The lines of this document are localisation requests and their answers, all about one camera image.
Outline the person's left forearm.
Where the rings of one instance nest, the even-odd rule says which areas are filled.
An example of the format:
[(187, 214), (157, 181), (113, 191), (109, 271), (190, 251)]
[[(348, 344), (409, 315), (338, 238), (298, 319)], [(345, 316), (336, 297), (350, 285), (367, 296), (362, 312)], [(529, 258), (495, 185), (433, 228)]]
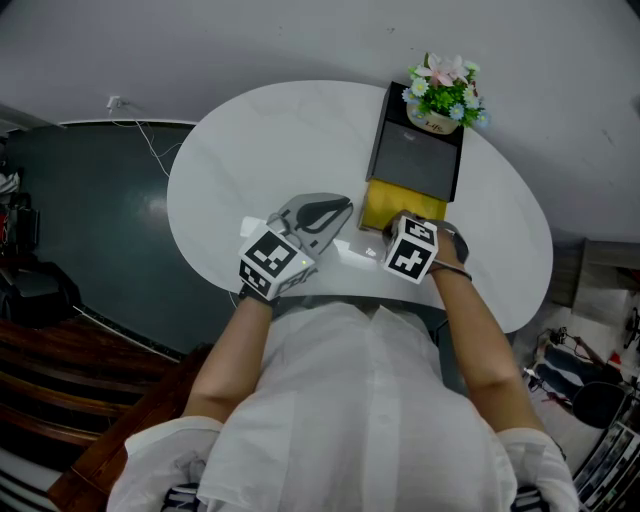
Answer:
[(239, 302), (193, 382), (185, 417), (224, 423), (255, 391), (272, 317), (273, 308), (254, 298)]

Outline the black bag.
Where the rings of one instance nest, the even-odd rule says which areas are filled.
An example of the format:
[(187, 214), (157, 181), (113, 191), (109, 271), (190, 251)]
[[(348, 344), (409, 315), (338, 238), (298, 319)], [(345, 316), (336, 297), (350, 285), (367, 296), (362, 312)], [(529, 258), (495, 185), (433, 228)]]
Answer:
[(54, 263), (0, 267), (0, 319), (42, 329), (71, 318), (80, 305), (78, 287)]

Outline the potted flower plant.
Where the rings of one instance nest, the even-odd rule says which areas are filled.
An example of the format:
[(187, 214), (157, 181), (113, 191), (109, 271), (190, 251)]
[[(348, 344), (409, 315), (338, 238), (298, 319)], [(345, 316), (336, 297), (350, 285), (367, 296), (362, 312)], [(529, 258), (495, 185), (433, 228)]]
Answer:
[(426, 52), (408, 70), (411, 83), (401, 93), (409, 120), (436, 135), (457, 128), (486, 128), (491, 116), (477, 87), (480, 67), (460, 55), (439, 57)]

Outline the grey shelf unit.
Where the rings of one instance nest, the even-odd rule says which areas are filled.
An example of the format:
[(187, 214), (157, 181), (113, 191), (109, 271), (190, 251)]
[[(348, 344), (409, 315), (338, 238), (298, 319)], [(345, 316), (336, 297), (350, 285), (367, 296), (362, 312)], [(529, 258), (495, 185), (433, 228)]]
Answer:
[(588, 291), (640, 292), (640, 242), (554, 244), (548, 299), (575, 308)]

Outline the person's right hand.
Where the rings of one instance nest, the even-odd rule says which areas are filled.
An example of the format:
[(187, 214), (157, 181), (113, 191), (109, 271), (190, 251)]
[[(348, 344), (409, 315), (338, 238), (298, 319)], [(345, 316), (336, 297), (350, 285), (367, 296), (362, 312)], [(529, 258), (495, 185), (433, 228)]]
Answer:
[(448, 231), (438, 233), (438, 253), (434, 262), (440, 266), (464, 268), (464, 264), (458, 258), (453, 238)]

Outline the pile of clutter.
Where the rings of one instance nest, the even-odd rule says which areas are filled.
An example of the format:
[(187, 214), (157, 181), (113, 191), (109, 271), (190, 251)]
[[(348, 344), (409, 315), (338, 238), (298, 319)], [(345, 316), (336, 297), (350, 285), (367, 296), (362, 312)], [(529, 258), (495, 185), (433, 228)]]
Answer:
[(40, 214), (21, 190), (23, 177), (23, 167), (0, 173), (0, 256), (31, 253), (39, 242)]

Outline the person's right forearm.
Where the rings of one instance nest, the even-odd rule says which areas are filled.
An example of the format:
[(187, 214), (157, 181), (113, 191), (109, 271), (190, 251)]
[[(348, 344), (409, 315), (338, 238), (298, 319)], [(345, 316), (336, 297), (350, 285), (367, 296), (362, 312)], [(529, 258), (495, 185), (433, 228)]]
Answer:
[(542, 431), (511, 346), (471, 280), (447, 268), (432, 276), (474, 407), (495, 432), (513, 428)]

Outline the white kidney-shaped table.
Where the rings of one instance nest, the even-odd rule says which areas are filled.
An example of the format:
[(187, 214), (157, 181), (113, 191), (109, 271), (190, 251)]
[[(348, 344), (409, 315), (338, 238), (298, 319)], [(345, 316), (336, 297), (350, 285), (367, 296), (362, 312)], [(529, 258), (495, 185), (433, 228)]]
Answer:
[[(332, 192), (360, 206), (385, 92), (340, 81), (273, 84), (217, 107), (189, 133), (167, 190), (171, 232), (206, 281), (238, 291), (239, 251), (294, 196)], [(466, 268), (505, 332), (527, 324), (551, 277), (550, 229), (534, 195), (478, 132), (464, 134), (446, 218)]]

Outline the black round device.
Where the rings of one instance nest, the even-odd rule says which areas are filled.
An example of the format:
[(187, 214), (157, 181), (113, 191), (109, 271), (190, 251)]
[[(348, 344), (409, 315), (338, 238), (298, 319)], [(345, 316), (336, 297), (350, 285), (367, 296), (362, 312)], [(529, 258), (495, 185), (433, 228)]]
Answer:
[(609, 428), (634, 399), (622, 372), (564, 327), (537, 336), (524, 373), (530, 392), (543, 392), (547, 401), (596, 429)]

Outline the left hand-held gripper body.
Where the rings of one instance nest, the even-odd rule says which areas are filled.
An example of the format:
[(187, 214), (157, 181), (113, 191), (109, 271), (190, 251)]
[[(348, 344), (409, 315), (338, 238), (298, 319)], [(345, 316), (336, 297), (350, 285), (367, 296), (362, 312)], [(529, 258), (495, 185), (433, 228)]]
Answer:
[(272, 224), (243, 218), (240, 235), (239, 277), (262, 298), (273, 301), (305, 283), (317, 272), (316, 261), (307, 255), (292, 229), (278, 219)]

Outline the yellow small drawer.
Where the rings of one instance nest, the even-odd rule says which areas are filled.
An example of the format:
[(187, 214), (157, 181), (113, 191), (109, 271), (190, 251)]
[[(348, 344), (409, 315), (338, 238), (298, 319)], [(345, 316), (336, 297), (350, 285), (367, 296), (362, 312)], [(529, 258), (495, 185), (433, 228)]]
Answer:
[(444, 220), (447, 202), (399, 185), (372, 179), (364, 196), (358, 228), (383, 231), (403, 210), (427, 220)]

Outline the person's white shirt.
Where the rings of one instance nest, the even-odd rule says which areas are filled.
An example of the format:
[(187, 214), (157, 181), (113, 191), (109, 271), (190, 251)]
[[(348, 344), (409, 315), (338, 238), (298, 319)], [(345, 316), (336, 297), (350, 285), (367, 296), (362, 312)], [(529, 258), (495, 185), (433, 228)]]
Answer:
[(269, 332), (256, 391), (225, 421), (131, 436), (107, 512), (578, 512), (556, 443), (495, 432), (442, 381), (421, 322), (345, 303)]

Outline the black drawer cabinet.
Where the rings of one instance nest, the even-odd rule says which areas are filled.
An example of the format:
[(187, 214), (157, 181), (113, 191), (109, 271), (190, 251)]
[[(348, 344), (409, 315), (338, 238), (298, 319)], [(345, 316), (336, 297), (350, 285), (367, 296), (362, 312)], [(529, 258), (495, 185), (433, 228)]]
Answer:
[(455, 199), (464, 128), (445, 134), (415, 105), (404, 101), (405, 86), (386, 90), (366, 179), (410, 189), (447, 203)]

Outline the dark wooden furniture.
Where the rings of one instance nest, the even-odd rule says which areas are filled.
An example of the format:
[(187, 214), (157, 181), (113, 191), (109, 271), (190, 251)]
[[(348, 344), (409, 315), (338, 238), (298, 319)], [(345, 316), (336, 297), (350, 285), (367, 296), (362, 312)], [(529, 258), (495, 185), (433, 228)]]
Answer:
[(83, 317), (0, 320), (0, 512), (105, 512), (125, 440), (181, 414), (208, 351), (154, 352)]

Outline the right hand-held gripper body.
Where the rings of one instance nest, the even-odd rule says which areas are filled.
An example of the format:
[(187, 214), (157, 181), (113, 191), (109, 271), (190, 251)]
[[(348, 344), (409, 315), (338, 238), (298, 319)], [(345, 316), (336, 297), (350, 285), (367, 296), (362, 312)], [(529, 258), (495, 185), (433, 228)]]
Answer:
[(438, 233), (448, 231), (453, 238), (459, 260), (464, 264), (469, 248), (459, 230), (445, 220), (426, 220), (414, 214), (397, 214), (383, 230), (386, 252), (383, 269), (414, 284), (434, 270), (448, 269), (468, 279), (463, 269), (437, 265)]

